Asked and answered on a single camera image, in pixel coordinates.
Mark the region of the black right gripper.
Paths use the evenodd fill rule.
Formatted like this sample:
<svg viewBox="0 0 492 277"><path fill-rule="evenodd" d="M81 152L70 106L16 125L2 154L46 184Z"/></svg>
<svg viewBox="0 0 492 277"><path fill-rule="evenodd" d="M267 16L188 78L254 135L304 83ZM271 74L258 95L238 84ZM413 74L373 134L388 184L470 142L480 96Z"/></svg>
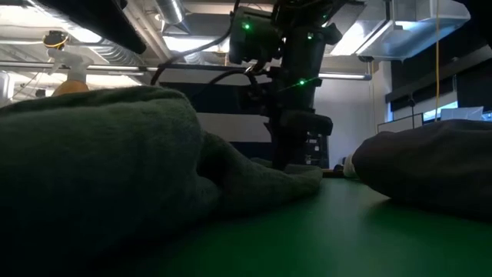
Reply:
<svg viewBox="0 0 492 277"><path fill-rule="evenodd" d="M304 164L304 133L330 135L332 132L331 119L317 115L313 108L315 90L322 83L318 75L325 45L322 38L289 38L285 42L281 67L271 92L273 169L284 170L287 163ZM282 136L287 133L294 133L288 141Z"/></svg>

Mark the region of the dark grey shorts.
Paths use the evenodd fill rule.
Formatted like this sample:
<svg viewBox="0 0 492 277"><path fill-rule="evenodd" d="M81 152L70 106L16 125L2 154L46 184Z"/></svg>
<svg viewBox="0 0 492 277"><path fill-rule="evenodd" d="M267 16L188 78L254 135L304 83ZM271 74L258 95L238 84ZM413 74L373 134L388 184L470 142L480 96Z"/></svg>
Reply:
<svg viewBox="0 0 492 277"><path fill-rule="evenodd" d="M453 119L366 139L355 175L396 202L492 222L492 122Z"/></svg>

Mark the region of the dark green garment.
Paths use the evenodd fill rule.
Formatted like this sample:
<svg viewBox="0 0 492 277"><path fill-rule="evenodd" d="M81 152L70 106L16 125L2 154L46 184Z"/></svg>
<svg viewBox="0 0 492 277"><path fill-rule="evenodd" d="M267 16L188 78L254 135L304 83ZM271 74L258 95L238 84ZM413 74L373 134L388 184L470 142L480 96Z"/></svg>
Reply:
<svg viewBox="0 0 492 277"><path fill-rule="evenodd" d="M135 86L0 108L0 277L80 277L222 216L313 195L318 167L248 159L187 97Z"/></svg>

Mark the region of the navy white striped laundry basket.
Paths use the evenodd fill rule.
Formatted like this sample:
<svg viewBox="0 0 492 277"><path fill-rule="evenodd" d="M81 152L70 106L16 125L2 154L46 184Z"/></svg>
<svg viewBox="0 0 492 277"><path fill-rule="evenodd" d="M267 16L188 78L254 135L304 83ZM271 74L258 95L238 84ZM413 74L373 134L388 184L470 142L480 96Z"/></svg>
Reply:
<svg viewBox="0 0 492 277"><path fill-rule="evenodd" d="M208 88L206 85L220 74L220 71L170 68L159 82L190 99L205 131L230 142L248 158L272 159L271 136L264 126L268 118L261 116L258 108L239 106L238 93L250 84L248 78L232 75Z"/></svg>

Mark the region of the black equipment cabinet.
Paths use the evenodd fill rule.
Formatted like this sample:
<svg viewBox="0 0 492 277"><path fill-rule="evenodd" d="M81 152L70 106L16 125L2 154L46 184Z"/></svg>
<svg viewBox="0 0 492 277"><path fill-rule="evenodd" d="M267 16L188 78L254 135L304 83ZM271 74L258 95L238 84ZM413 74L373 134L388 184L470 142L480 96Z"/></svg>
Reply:
<svg viewBox="0 0 492 277"><path fill-rule="evenodd" d="M326 135L309 133L306 141L305 163L322 169L330 167L328 139Z"/></svg>

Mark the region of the beige folded garment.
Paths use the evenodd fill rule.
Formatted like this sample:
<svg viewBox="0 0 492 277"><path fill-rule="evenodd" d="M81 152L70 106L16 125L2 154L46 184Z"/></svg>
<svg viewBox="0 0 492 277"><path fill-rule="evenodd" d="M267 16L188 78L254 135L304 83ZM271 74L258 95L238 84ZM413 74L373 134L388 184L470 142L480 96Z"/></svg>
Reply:
<svg viewBox="0 0 492 277"><path fill-rule="evenodd" d="M347 157L344 158L344 168L343 168L343 173L346 178L349 179L357 179L358 175L355 171L354 164L352 162L353 155L350 154Z"/></svg>

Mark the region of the ceiling tube light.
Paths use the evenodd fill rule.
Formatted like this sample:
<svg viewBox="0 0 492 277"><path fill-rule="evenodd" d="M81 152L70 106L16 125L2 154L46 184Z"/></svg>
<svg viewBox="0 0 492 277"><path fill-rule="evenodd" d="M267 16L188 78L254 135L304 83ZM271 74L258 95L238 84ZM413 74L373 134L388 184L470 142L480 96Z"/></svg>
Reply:
<svg viewBox="0 0 492 277"><path fill-rule="evenodd" d="M318 77L323 79L341 79L341 80L357 80L357 81L370 81L372 79L372 75L367 75L367 74L347 74L347 73L336 73L336 72L319 73Z"/></svg>

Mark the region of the green table mat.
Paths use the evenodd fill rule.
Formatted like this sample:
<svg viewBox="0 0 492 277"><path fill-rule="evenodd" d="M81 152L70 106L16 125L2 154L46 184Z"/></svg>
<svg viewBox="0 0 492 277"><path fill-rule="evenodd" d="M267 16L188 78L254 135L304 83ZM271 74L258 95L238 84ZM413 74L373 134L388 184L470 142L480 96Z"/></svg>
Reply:
<svg viewBox="0 0 492 277"><path fill-rule="evenodd" d="M492 277L492 224L326 179L313 198L204 225L98 277Z"/></svg>

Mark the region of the grey office partition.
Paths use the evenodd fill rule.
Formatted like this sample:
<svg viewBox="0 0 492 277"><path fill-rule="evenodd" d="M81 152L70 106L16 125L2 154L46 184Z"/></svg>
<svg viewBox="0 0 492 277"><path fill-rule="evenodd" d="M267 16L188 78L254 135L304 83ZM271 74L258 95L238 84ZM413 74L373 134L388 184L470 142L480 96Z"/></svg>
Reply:
<svg viewBox="0 0 492 277"><path fill-rule="evenodd" d="M381 123L377 126L377 132L402 132L409 129L419 128L424 123L422 113L410 115L391 122Z"/></svg>

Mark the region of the white board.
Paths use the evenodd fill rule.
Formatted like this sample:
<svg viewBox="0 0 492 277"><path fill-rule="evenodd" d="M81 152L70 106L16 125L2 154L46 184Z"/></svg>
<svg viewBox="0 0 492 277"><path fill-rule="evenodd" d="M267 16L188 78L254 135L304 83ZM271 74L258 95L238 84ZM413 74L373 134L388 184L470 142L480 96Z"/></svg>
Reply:
<svg viewBox="0 0 492 277"><path fill-rule="evenodd" d="M484 107L468 107L468 108L446 108L440 112L440 119L442 121L452 119L464 119L481 121Z"/></svg>

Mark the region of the orange spray bottle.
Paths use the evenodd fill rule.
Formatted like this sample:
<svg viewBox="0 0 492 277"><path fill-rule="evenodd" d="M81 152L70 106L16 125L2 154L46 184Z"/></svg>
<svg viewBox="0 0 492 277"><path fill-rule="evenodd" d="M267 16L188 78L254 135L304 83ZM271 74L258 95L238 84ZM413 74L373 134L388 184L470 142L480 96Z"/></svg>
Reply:
<svg viewBox="0 0 492 277"><path fill-rule="evenodd" d="M56 88L53 96L87 92L89 90L86 84L86 77L88 67L94 64L91 58L55 48L49 48L47 53L54 62L48 72L49 75L55 73L62 65L68 67L67 79Z"/></svg>

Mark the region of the black round ceiling fixture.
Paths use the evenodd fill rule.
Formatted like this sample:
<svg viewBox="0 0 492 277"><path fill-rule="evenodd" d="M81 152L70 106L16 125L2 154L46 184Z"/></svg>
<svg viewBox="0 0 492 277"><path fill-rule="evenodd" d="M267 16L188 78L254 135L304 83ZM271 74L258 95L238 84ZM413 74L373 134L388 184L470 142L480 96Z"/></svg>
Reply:
<svg viewBox="0 0 492 277"><path fill-rule="evenodd" d="M42 44L46 48L62 50L69 42L69 35L61 31L50 30L42 39Z"/></svg>

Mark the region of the rectangular metal ceiling duct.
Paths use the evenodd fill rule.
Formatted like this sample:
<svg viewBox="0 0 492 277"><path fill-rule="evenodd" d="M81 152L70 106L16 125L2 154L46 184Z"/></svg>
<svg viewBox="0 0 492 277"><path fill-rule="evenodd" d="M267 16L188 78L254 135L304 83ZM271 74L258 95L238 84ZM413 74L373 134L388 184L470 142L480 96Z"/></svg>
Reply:
<svg viewBox="0 0 492 277"><path fill-rule="evenodd" d="M357 56L405 60L434 45L470 20L454 0L386 0L378 23L355 51Z"/></svg>

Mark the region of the narrow shiny round duct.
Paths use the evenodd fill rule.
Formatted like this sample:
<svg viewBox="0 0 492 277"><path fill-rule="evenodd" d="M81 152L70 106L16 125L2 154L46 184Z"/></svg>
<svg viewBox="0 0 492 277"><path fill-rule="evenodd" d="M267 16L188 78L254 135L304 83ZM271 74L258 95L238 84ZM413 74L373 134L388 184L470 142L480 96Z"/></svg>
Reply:
<svg viewBox="0 0 492 277"><path fill-rule="evenodd" d="M158 12L168 25L177 25L185 19L185 7L181 0L155 0Z"/></svg>

